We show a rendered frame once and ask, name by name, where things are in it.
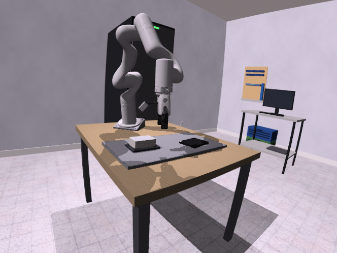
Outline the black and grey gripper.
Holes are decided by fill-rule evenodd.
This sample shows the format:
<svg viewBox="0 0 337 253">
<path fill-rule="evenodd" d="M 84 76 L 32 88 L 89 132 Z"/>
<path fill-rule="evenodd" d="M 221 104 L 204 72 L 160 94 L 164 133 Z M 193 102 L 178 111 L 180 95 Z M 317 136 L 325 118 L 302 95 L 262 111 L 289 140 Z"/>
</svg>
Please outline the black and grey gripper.
<svg viewBox="0 0 337 253">
<path fill-rule="evenodd" d="M 170 116 L 171 114 L 171 100 L 170 100 L 171 93 L 170 94 L 156 93 L 156 94 L 158 95 L 157 124 L 161 125 L 161 129 L 168 129 L 168 116 Z"/>
</svg>

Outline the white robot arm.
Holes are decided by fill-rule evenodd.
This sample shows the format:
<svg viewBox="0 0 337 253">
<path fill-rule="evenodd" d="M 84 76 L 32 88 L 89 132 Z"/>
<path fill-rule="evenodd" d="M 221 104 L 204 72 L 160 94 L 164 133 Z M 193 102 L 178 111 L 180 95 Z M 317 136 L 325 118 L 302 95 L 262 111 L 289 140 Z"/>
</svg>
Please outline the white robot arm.
<svg viewBox="0 0 337 253">
<path fill-rule="evenodd" d="M 112 83 L 117 89 L 129 88 L 120 96 L 122 119 L 118 124 L 123 128 L 133 128 L 141 123 L 140 119 L 136 118 L 135 97 L 143 80 L 140 73 L 129 72 L 135 66 L 138 55 L 131 41 L 142 41 L 146 53 L 156 60 L 155 92 L 170 94 L 169 92 L 173 92 L 173 83 L 182 82 L 184 75 L 176 57 L 162 46 L 147 14 L 138 14 L 134 25 L 118 27 L 116 39 L 123 47 L 123 58 Z"/>
</svg>

